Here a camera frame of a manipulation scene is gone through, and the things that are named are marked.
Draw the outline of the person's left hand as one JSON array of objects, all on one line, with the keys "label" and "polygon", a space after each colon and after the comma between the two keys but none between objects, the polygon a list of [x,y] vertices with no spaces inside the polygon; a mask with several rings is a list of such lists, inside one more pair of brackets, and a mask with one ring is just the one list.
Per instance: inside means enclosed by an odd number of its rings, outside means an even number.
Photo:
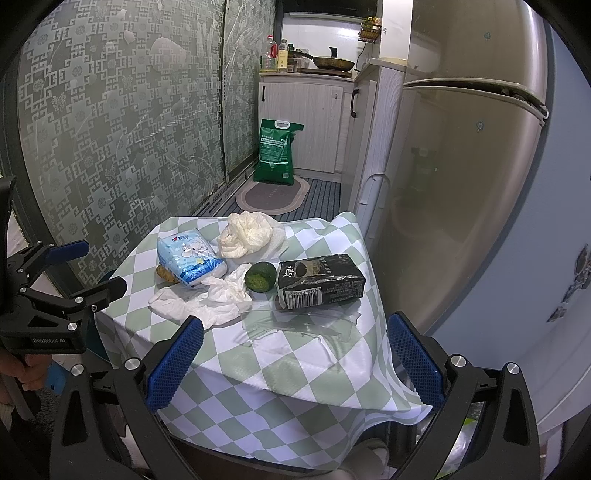
[{"label": "person's left hand", "polygon": [[19,380],[27,391],[39,390],[45,385],[52,357],[49,355],[25,356],[25,360],[18,360],[11,353],[2,350],[0,367],[1,373]]}]

